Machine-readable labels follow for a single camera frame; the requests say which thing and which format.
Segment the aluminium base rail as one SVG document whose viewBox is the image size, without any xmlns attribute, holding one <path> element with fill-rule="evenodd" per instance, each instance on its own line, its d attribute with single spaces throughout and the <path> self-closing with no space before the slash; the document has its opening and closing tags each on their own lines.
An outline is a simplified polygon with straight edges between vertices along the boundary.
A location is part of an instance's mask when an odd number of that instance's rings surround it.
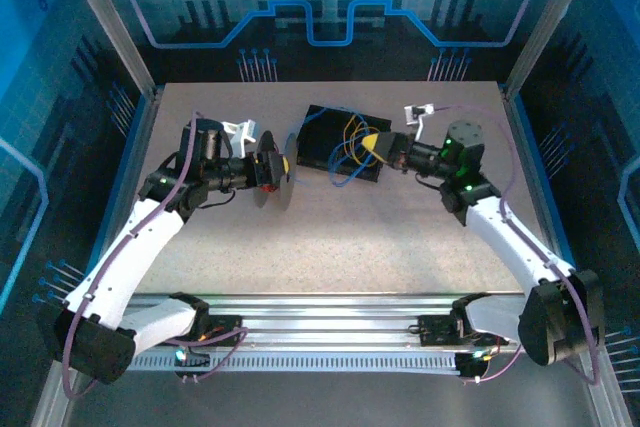
<svg viewBox="0 0 640 427">
<path fill-rule="evenodd" d="M 213 315 L 239 315 L 246 351 L 472 352 L 494 343 L 425 346 L 409 328 L 422 315 L 445 316 L 458 294 L 230 294 L 199 296 Z"/>
</svg>

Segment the black two-compartment tray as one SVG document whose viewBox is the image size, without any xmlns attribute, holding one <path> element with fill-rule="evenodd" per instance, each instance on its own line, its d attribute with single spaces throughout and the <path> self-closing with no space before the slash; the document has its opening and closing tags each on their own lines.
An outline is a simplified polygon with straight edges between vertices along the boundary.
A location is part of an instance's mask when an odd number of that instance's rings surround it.
<svg viewBox="0 0 640 427">
<path fill-rule="evenodd" d="M 298 134 L 297 164 L 326 171 L 334 187 L 356 179 L 377 182 L 382 165 L 362 147 L 362 139 L 389 132 L 389 119 L 346 108 L 310 105 Z"/>
</svg>

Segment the aluminium frame post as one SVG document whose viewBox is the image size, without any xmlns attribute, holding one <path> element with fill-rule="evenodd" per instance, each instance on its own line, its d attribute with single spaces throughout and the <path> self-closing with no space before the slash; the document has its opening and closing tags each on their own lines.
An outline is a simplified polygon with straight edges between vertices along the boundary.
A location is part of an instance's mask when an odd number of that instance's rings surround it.
<svg viewBox="0 0 640 427">
<path fill-rule="evenodd" d="M 141 95 L 152 100 L 153 80 L 112 0 L 86 0 Z"/>
<path fill-rule="evenodd" d="M 511 102 L 533 71 L 537 61 L 573 0 L 548 0 L 505 83 L 504 98 Z"/>
</svg>

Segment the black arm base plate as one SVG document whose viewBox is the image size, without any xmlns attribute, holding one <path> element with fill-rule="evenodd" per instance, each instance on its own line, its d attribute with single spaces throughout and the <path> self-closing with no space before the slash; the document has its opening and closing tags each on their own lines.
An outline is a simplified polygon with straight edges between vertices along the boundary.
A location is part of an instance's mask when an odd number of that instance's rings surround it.
<svg viewBox="0 0 640 427">
<path fill-rule="evenodd" d="M 447 347 L 463 344 L 460 322 L 453 315 L 419 316 L 417 326 L 422 347 Z"/>
<path fill-rule="evenodd" d="M 240 329 L 244 325 L 244 319 L 239 315 L 212 316 L 211 322 L 211 329 L 199 338 L 200 342 L 223 336 L 224 334 Z M 213 343 L 213 346 L 234 347 L 240 342 L 240 339 L 241 334 L 236 333 L 231 337 L 216 341 Z"/>
</svg>

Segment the grey perforated cable spool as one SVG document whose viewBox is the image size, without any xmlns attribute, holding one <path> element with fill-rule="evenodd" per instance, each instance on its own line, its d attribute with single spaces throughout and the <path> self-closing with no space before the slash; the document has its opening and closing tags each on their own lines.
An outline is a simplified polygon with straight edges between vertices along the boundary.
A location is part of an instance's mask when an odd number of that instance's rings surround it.
<svg viewBox="0 0 640 427">
<path fill-rule="evenodd" d="M 286 211 L 290 205 L 294 191 L 298 157 L 298 142 L 294 133 L 290 133 L 285 142 L 282 153 L 277 150 L 277 145 L 270 131 L 266 131 L 258 144 L 260 152 L 274 152 L 281 158 L 285 155 L 290 163 L 290 181 L 281 182 L 282 175 L 275 184 L 258 187 L 253 191 L 254 204 L 258 208 L 263 208 L 269 200 L 273 200 L 275 205 L 282 211 Z"/>
</svg>

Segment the black controller board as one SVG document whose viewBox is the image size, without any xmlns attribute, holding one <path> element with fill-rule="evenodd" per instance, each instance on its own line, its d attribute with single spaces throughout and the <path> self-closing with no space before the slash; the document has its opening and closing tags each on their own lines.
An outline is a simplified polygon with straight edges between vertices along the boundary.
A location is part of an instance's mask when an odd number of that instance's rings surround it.
<svg viewBox="0 0 640 427">
<path fill-rule="evenodd" d="M 492 356 L 485 352 L 455 353 L 455 369 L 462 380 L 475 382 L 482 379 L 489 370 Z"/>
<path fill-rule="evenodd" d="M 174 354 L 174 366 L 178 371 L 210 366 L 210 356 L 206 353 L 195 352 L 191 347 L 180 346 Z"/>
</svg>

